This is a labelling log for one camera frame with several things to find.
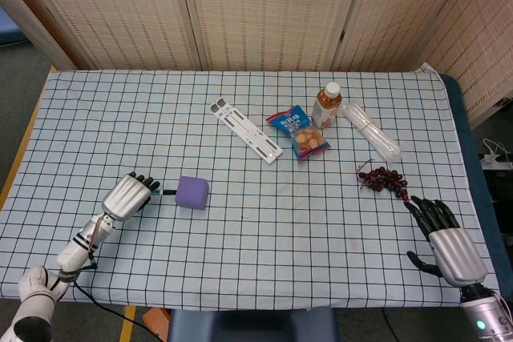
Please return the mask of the checkered white tablecloth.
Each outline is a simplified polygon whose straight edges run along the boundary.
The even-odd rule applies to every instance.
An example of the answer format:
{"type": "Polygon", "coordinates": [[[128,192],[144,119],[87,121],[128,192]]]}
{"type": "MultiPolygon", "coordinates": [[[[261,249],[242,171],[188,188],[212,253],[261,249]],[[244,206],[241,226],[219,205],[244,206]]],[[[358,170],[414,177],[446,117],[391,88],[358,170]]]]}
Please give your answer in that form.
{"type": "Polygon", "coordinates": [[[396,139],[411,195],[443,200],[503,290],[499,255],[484,239],[459,134],[433,73],[62,71],[41,94],[30,140],[0,211],[0,298],[58,253],[128,172],[166,189],[180,176],[206,179],[204,210],[154,197],[115,227],[67,300],[86,288],[99,301],[186,309],[452,306],[458,291],[420,272],[433,255],[417,224],[388,191],[360,187],[356,168],[383,165],[356,127],[339,117],[330,148],[298,161],[266,119],[337,82],[396,139]],[[282,150],[267,164],[210,110],[237,108],[282,150]]]}

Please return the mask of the dark red grape bunch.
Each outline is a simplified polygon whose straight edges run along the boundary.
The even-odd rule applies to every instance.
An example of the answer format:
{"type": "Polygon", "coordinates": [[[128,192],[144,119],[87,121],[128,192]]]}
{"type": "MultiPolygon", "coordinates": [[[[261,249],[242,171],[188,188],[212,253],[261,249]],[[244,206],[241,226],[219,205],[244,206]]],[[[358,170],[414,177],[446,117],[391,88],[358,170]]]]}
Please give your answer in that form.
{"type": "Polygon", "coordinates": [[[384,166],[364,171],[364,167],[370,163],[371,159],[356,168],[356,176],[360,187],[367,187],[374,192],[388,191],[396,199],[401,199],[403,202],[410,199],[407,191],[408,182],[402,174],[384,166]]]}

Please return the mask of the dark blue chair back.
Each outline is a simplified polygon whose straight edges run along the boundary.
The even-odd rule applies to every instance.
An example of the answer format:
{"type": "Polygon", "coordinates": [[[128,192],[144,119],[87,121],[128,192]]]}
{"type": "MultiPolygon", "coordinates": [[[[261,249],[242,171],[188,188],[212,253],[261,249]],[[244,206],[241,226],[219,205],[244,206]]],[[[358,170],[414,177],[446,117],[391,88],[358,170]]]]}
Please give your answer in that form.
{"type": "Polygon", "coordinates": [[[173,310],[168,342],[339,342],[332,308],[173,310]]]}

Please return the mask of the orange box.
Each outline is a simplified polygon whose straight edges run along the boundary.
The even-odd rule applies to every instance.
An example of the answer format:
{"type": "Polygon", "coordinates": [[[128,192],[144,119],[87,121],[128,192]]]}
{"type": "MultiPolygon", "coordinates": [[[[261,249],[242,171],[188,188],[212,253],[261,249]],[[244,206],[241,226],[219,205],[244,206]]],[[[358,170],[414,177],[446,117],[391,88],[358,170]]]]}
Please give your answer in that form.
{"type": "Polygon", "coordinates": [[[165,308],[150,308],[143,314],[144,324],[154,332],[162,342],[168,341],[171,313],[165,308]]]}

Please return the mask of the clear plastic straw pack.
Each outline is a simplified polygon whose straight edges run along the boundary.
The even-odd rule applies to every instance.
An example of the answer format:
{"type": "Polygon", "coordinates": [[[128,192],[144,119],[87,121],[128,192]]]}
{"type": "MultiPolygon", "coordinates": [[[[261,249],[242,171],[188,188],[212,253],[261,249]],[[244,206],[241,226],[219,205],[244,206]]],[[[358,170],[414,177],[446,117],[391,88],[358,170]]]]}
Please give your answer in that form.
{"type": "Polygon", "coordinates": [[[357,104],[347,103],[341,106],[343,115],[367,139],[370,146],[388,163],[401,160],[401,150],[396,141],[386,135],[357,104]]]}

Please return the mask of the woven folding screen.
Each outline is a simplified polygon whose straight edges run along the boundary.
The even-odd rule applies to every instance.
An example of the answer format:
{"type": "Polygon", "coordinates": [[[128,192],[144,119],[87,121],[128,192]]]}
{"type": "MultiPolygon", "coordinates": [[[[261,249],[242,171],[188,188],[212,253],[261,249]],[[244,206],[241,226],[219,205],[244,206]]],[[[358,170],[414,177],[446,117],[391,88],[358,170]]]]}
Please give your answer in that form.
{"type": "Polygon", "coordinates": [[[513,0],[0,0],[61,70],[406,71],[513,99],[513,0]]]}

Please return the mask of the white power strip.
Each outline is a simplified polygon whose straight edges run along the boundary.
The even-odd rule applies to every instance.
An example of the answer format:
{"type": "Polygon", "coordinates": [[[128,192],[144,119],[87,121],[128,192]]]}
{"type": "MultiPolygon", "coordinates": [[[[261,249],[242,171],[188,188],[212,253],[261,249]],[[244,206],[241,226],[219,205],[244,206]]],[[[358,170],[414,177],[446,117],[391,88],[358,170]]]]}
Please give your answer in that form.
{"type": "Polygon", "coordinates": [[[513,153],[504,145],[488,138],[484,138],[482,144],[488,150],[486,154],[479,154],[483,170],[513,171],[513,153]]]}

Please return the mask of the white folding laptop stand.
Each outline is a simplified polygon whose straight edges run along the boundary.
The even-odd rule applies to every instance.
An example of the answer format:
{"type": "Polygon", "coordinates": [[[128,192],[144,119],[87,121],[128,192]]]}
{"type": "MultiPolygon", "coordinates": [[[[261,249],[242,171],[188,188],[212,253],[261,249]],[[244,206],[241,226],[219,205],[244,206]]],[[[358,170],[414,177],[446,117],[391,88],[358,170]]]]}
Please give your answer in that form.
{"type": "Polygon", "coordinates": [[[283,150],[237,108],[218,98],[210,105],[211,112],[251,147],[267,164],[277,160],[283,150]]]}

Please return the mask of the purple foam cube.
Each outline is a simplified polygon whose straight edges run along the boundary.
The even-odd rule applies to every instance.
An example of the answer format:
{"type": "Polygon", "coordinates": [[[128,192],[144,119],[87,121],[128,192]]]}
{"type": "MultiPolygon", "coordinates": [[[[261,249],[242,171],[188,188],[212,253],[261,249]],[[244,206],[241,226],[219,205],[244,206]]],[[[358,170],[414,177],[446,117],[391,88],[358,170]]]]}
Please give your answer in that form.
{"type": "Polygon", "coordinates": [[[209,185],[205,179],[181,175],[175,202],[179,207],[204,210],[208,193],[209,185]]]}

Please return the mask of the blue biscuit snack bag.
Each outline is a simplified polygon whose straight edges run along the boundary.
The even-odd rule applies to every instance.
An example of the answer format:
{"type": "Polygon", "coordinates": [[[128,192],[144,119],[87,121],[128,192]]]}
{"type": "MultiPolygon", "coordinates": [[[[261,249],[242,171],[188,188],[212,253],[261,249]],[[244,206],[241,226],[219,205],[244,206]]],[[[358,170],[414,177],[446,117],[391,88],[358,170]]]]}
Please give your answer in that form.
{"type": "Polygon", "coordinates": [[[298,161],[330,148],[330,144],[299,105],[269,116],[266,122],[290,137],[298,161]]]}

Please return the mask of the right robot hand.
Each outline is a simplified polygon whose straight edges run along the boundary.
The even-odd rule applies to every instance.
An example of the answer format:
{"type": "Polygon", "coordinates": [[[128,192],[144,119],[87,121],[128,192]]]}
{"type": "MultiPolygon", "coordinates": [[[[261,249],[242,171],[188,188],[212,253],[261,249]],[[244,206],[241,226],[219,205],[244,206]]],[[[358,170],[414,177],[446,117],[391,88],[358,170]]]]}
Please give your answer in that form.
{"type": "Polygon", "coordinates": [[[427,264],[416,253],[408,251],[408,258],[418,270],[443,278],[456,288],[484,281],[488,270],[483,258],[444,202],[412,195],[404,205],[417,222],[436,261],[427,264]]]}

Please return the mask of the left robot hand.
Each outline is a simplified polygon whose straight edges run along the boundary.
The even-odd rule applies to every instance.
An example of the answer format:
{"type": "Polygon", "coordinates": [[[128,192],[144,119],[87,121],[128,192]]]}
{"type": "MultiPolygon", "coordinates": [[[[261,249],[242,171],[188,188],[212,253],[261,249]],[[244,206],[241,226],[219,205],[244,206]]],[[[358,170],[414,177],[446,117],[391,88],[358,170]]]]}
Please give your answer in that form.
{"type": "Polygon", "coordinates": [[[160,183],[152,177],[132,171],[107,193],[102,202],[103,212],[115,221],[124,222],[140,211],[159,187],[160,183]]]}

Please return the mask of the tea bottle white cap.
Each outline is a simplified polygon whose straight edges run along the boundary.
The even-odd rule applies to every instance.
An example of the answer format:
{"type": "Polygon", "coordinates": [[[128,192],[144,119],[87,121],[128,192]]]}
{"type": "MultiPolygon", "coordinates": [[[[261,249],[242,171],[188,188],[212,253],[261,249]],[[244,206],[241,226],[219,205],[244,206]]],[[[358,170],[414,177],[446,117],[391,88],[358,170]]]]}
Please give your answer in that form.
{"type": "Polygon", "coordinates": [[[329,127],[336,120],[341,101],[340,85],[329,82],[317,93],[312,110],[313,125],[318,129],[329,127]]]}

